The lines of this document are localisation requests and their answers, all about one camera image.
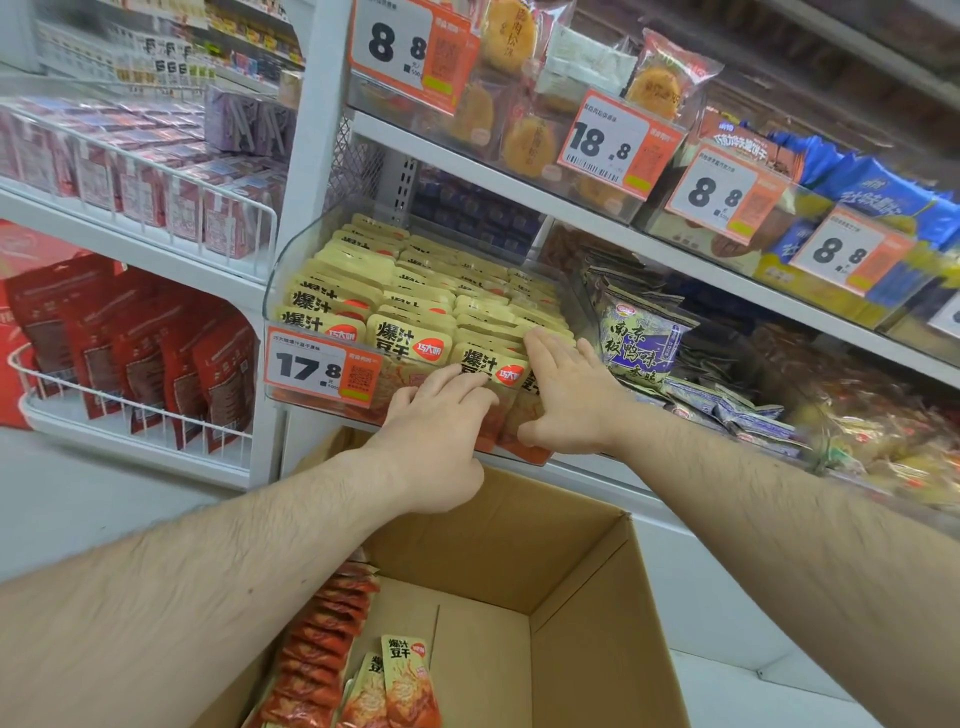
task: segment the open cardboard box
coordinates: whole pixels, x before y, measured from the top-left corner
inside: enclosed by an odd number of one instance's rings
[[[305,469],[369,435],[343,429]],[[382,634],[423,638],[444,728],[686,728],[630,514],[486,468],[471,502],[364,544],[382,591],[348,677]],[[194,728],[236,728],[264,654]]]

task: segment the orange price tag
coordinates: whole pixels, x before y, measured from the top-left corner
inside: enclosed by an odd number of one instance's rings
[[[469,18],[429,0],[354,0],[350,65],[435,109],[453,113],[480,39]]]
[[[557,163],[646,200],[685,135],[654,114],[591,89]]]
[[[330,334],[312,336],[268,326],[264,382],[279,389],[370,407],[383,356],[333,338],[348,338],[348,331],[332,330]]]
[[[701,142],[666,210],[750,245],[789,185],[766,167]]]
[[[916,243],[848,207],[837,206],[790,265],[863,296]]]

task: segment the hand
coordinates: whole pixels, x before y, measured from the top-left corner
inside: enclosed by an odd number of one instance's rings
[[[543,416],[516,436],[526,446],[586,454],[610,452],[623,429],[622,413],[634,398],[600,361],[587,339],[576,347],[546,329],[523,339],[537,375]]]
[[[465,503],[483,484],[473,457],[480,424],[497,402],[487,376],[451,364],[420,387],[394,394],[387,421],[361,450],[383,459],[407,511],[440,513]]]

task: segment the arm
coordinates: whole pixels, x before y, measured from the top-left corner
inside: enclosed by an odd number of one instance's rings
[[[526,339],[544,416],[527,445],[606,452],[888,728],[960,715],[960,546],[822,478],[637,404],[581,340]]]
[[[459,372],[397,392],[361,449],[0,585],[4,723],[189,725],[376,528],[476,493],[495,395]]]

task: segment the red snack package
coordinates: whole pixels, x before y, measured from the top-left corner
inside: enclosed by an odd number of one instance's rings
[[[37,368],[64,381],[77,381],[62,305],[70,305],[84,291],[94,290],[113,276],[113,261],[101,255],[82,255],[63,263],[37,268],[7,279],[7,297],[13,318],[34,345]],[[45,384],[44,392],[57,392]]]
[[[356,592],[353,589],[333,589],[323,586],[317,592],[317,596],[320,599],[347,604],[364,611],[370,609],[370,593],[368,592]]]
[[[294,627],[290,632],[290,637],[304,642],[315,644],[317,647],[328,649],[330,652],[336,652],[338,655],[345,655],[353,644],[353,637],[343,632],[332,632],[328,629],[321,629],[310,624],[300,624]]]
[[[339,671],[329,667],[310,665],[310,663],[302,662],[295,657],[281,656],[277,662],[277,667],[281,672],[302,675],[321,685],[330,685],[334,688],[344,686],[344,677]]]
[[[214,299],[218,305],[202,316],[187,312],[179,326],[160,334],[160,352],[163,356],[163,400],[166,410],[191,420],[206,419],[206,399],[200,384],[200,374],[194,363],[193,350],[205,336],[223,321],[227,305]],[[173,420],[177,449],[195,438],[201,425]]]
[[[163,409],[163,353],[160,337],[164,330],[180,322],[185,297],[171,291],[127,310],[110,327],[113,334],[113,360],[120,375],[124,398]],[[156,412],[136,407],[131,413],[131,433],[152,427],[162,420]]]
[[[315,644],[303,640],[288,640],[283,646],[282,654],[292,657],[302,663],[310,663],[318,667],[327,667],[339,672],[347,664],[347,655],[338,655],[328,649],[317,647]]]
[[[309,678],[290,672],[280,673],[276,683],[274,683],[274,692],[292,697],[295,700],[305,700],[308,703],[325,708],[339,708],[340,700],[344,696],[344,692],[340,688],[315,683]]]
[[[242,432],[253,415],[253,366],[256,336],[242,313],[235,313],[193,348],[212,425]],[[208,452],[232,442],[236,435],[206,431]]]
[[[333,710],[272,693],[260,709],[260,715],[283,728],[330,728]]]
[[[130,305],[153,294],[150,274],[131,268],[112,279],[97,295],[91,291],[85,300],[62,307],[67,341],[80,384],[114,397],[123,396],[113,361],[109,323]],[[91,420],[121,409],[119,402],[89,392],[84,392],[84,405],[86,416]]]

